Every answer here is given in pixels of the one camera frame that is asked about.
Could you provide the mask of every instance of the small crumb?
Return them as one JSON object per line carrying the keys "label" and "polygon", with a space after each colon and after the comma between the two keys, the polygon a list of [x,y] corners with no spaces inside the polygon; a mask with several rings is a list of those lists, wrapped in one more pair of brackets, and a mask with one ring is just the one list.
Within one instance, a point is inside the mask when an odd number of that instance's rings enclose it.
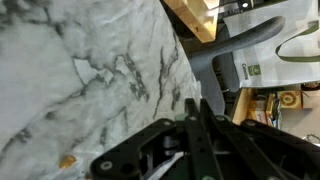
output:
{"label": "small crumb", "polygon": [[75,162],[77,161],[77,159],[74,156],[66,156],[64,157],[60,163],[59,163],[59,168],[60,169],[68,169],[70,168]]}

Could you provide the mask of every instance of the wooden shelf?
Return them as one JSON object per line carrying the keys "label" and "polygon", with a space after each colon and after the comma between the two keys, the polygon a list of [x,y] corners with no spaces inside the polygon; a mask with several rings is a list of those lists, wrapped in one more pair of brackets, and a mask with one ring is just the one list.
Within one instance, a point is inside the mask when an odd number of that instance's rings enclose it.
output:
{"label": "wooden shelf", "polygon": [[218,7],[219,0],[164,0],[170,9],[202,42],[211,42],[216,39],[218,13],[206,16],[209,9]]}
{"label": "wooden shelf", "polygon": [[240,95],[234,106],[235,110],[232,117],[233,123],[240,125],[241,122],[246,119],[248,105],[255,92],[255,89],[241,89]]}

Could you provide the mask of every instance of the white marble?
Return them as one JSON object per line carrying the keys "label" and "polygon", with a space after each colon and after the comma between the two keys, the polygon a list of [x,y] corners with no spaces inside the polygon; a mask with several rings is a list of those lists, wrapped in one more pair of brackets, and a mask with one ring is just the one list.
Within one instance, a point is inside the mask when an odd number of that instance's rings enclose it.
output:
{"label": "white marble", "polygon": [[[84,179],[200,87],[157,0],[0,0],[0,177]],[[69,169],[60,160],[73,155]]]}

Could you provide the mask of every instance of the box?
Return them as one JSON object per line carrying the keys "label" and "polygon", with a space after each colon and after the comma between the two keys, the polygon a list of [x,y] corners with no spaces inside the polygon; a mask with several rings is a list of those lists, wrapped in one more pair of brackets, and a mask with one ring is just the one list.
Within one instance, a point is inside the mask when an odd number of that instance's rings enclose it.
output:
{"label": "box", "polygon": [[268,124],[265,110],[266,110],[266,101],[251,100],[249,102],[247,118],[259,121],[263,124]]}
{"label": "box", "polygon": [[272,114],[273,114],[273,119],[272,119],[273,127],[280,129],[281,122],[282,122],[282,115],[281,115],[281,109],[280,109],[280,101],[276,98],[274,99]]}
{"label": "box", "polygon": [[275,95],[269,94],[267,107],[266,107],[266,117],[268,126],[274,127],[272,124],[272,120],[274,120],[274,105],[275,105]]}
{"label": "box", "polygon": [[296,91],[278,91],[278,99],[281,108],[301,109],[302,95],[300,90]]}

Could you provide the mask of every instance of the sticker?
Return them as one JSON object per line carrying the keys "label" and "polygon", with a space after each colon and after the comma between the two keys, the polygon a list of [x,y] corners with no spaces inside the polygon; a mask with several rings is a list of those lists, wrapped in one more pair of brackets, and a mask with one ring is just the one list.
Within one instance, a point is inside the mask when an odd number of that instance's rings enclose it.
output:
{"label": "sticker", "polygon": [[297,103],[297,98],[293,92],[284,92],[280,95],[280,101],[284,106],[293,106]]}
{"label": "sticker", "polygon": [[249,75],[250,76],[258,76],[261,75],[260,65],[248,66]]}

